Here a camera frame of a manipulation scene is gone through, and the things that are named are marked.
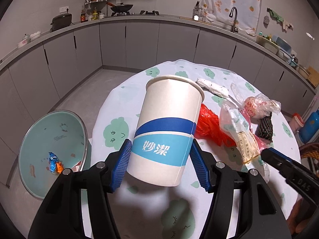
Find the green trash can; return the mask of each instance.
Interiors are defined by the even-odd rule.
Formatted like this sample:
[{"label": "green trash can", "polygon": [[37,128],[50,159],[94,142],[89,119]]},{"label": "green trash can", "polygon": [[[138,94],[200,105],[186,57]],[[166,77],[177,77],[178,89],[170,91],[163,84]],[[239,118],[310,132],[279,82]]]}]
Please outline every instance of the green trash can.
[{"label": "green trash can", "polygon": [[21,181],[38,199],[44,199],[58,177],[49,170],[49,152],[57,155],[64,168],[73,168],[79,162],[79,171],[90,168],[91,144],[77,114],[48,113],[32,125],[22,141],[18,158]]}]

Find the human hand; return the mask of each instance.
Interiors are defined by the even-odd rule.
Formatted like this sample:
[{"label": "human hand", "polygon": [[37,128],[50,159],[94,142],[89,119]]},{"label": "human hand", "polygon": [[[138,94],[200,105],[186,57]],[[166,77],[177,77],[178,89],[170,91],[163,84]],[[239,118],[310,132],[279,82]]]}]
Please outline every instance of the human hand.
[{"label": "human hand", "polygon": [[302,230],[307,226],[309,219],[301,221],[299,224],[296,222],[296,217],[300,210],[301,200],[299,199],[296,201],[295,205],[293,206],[290,216],[287,218],[287,224],[290,230],[290,234],[293,235],[294,233],[299,234]]}]

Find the dark blue band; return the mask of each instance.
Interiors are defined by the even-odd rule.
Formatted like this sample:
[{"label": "dark blue band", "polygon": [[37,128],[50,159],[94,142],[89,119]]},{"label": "dark blue band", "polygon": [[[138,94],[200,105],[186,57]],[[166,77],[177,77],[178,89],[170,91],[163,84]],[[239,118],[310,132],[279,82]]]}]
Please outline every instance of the dark blue band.
[{"label": "dark blue band", "polygon": [[196,123],[181,118],[154,119],[141,125],[135,132],[135,136],[154,131],[176,131],[194,135]]}]

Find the blue bottle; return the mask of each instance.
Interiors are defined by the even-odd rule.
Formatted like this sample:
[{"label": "blue bottle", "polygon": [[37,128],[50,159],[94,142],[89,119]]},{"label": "blue bottle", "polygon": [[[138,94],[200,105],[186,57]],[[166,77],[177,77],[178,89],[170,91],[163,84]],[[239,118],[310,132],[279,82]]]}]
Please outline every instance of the blue bottle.
[{"label": "blue bottle", "polygon": [[299,130],[299,137],[301,141],[306,144],[314,136],[319,129],[319,109],[307,119],[304,127]]}]

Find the gray floor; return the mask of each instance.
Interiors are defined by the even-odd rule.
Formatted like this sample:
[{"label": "gray floor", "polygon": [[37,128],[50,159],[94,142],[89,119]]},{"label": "gray floor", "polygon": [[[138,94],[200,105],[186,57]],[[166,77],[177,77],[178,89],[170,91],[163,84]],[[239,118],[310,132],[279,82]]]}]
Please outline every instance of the gray floor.
[{"label": "gray floor", "polygon": [[[84,121],[89,138],[92,137],[98,112],[110,91],[133,76],[134,73],[100,70],[84,84],[72,91],[55,106],[57,110],[70,110]],[[41,205],[24,188],[17,168],[10,189],[0,183],[0,202],[17,229],[27,238],[32,221]]]}]

